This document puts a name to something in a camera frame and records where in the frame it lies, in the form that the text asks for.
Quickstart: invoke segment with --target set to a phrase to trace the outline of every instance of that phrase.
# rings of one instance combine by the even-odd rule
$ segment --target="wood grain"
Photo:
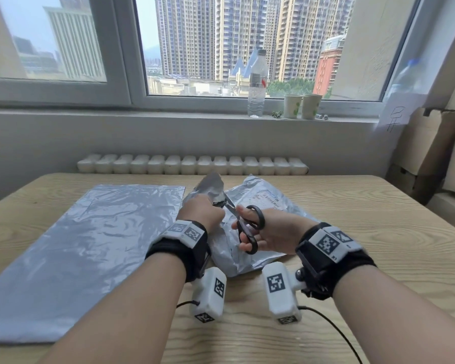
[[[223,177],[230,188],[242,176]],[[184,185],[199,176],[43,176],[0,201],[0,272],[97,184]],[[265,177],[314,217],[341,227],[359,240],[378,266],[455,317],[455,228],[411,198],[372,176]],[[296,257],[282,259],[291,270]],[[187,284],[180,301],[189,300]],[[300,304],[319,309],[362,350],[335,309],[298,294]],[[32,363],[49,346],[0,347],[0,363]],[[322,318],[303,313],[298,325],[279,326],[269,317],[260,272],[229,279],[223,321],[202,326],[176,312],[164,363],[356,363],[339,334]]]

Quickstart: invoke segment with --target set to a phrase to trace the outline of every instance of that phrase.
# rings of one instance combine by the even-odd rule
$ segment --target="glass pane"
[[[105,82],[89,0],[0,0],[0,78]]]
[[[136,0],[148,93],[247,97],[265,49],[267,97],[379,100],[414,2]]]

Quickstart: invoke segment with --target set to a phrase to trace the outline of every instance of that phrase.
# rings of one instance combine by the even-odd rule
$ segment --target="black cable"
[[[187,304],[199,305],[200,302],[195,301],[195,300],[184,301],[183,303],[180,303],[179,305],[177,305],[177,308],[181,307],[182,305],[187,305]]]
[[[304,306],[304,305],[300,305],[298,306],[298,309],[300,310],[310,310],[311,312],[314,312],[314,313],[317,313],[319,316],[321,316],[322,318],[324,318],[328,323],[330,323],[333,328],[335,328],[337,330],[337,332],[340,333],[340,335],[344,338],[344,340],[346,341],[346,343],[349,345],[349,347],[351,348],[352,352],[354,353],[354,355],[356,355],[356,358],[359,362],[359,364],[362,364],[362,360],[360,359],[359,355],[357,354],[357,351],[356,349],[354,349],[354,347],[352,346],[352,344],[350,343],[350,341],[347,339],[346,335],[344,335],[342,333],[342,331],[339,329],[339,327],[337,327],[335,325],[334,322],[332,322],[330,319],[328,319],[325,315],[323,315],[321,312],[319,312],[318,310],[315,310],[314,308],[309,308],[307,306]]]

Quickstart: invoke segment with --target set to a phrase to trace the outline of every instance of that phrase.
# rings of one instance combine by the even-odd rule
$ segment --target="mountain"
[[[143,50],[143,56],[147,59],[160,59],[160,46],[152,46]]]

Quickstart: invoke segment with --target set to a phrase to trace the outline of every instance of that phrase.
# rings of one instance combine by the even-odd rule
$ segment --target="gray plastic sheet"
[[[186,197],[184,202],[196,194],[207,194],[206,191],[208,191],[211,201],[218,201],[218,195],[222,191],[222,189],[219,190],[219,186],[223,184],[219,185],[214,177],[210,177],[209,180],[211,180],[210,183],[204,183],[205,186],[200,186],[203,184],[201,182]],[[254,204],[261,209],[275,208],[316,220],[302,208],[293,204],[279,189],[259,177],[248,176],[244,179],[243,184],[225,190],[225,193],[235,205],[242,204],[243,206],[248,206]],[[253,255],[249,255],[240,251],[238,249],[238,232],[237,230],[231,229],[231,224],[236,220],[236,217],[227,208],[224,208],[224,210],[226,211],[226,215],[221,223],[221,227],[211,233],[209,236],[209,245],[212,251],[213,262],[226,276],[234,277],[261,269],[268,263],[284,255],[272,251],[258,251]]]
[[[183,186],[98,185],[0,274],[0,343],[55,342],[144,260]]]

